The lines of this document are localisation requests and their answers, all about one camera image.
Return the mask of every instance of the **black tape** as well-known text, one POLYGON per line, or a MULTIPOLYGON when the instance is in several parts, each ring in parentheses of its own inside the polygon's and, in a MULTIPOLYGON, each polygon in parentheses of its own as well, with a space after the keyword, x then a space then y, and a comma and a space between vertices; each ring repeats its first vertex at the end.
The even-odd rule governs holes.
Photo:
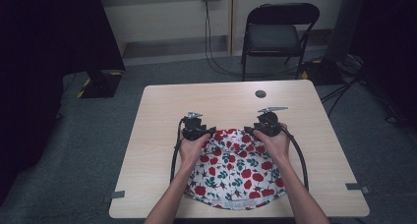
POLYGON ((359 184, 357 184, 357 183, 346 183, 346 189, 348 191, 362 190, 361 186, 359 186, 359 184))
POLYGON ((124 197, 124 196, 125 196, 125 191, 114 192, 111 194, 111 198, 119 198, 119 197, 124 197))

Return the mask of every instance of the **cloth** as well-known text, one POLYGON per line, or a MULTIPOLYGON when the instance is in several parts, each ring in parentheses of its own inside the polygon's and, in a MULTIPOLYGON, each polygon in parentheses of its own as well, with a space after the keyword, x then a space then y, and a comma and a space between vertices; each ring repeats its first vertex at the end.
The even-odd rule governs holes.
POLYGON ((205 143, 185 194, 214 207, 244 210, 270 203, 285 188, 264 144, 230 129, 205 143))
POLYGON ((350 50, 356 22, 364 0, 342 0, 334 31, 331 35, 325 58, 333 62, 344 62, 350 50))

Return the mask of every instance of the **white fabric with red flowers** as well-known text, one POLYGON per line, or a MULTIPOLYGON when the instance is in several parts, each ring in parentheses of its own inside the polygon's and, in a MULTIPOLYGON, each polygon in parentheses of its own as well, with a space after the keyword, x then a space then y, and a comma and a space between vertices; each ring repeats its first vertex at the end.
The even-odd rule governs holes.
POLYGON ((270 203, 285 188, 264 144, 230 129, 205 143, 185 194, 214 207, 243 210, 270 203))

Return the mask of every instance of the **table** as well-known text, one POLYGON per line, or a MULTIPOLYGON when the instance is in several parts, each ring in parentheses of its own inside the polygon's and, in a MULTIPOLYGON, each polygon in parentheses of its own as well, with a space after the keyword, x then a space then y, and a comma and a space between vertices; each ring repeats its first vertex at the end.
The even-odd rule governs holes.
MULTIPOLYGON (((146 218, 169 185, 170 164, 179 120, 188 111, 204 114, 203 123, 217 129, 243 129, 257 122, 259 109, 288 106, 276 112, 288 125, 304 153, 310 192, 327 216, 366 216, 369 207, 356 183, 322 103, 309 81, 243 82, 222 84, 151 85, 144 90, 115 192, 113 218, 146 218), (264 90, 265 98, 255 92, 264 90)), ((298 155, 290 145, 290 159, 299 177, 298 155)), ((210 207, 183 197, 179 218, 292 217, 287 196, 245 211, 210 207)))

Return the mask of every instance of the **chair leg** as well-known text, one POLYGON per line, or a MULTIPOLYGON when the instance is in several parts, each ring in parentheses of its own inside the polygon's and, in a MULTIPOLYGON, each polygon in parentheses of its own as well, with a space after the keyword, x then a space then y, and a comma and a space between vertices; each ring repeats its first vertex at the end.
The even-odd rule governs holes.
POLYGON ((244 82, 245 75, 246 75, 246 52, 242 53, 241 63, 242 63, 242 82, 244 82))
POLYGON ((297 66, 297 73, 295 73, 295 80, 298 80, 298 76, 301 74, 301 64, 303 63, 303 54, 301 54, 300 59, 298 60, 298 66, 297 66))

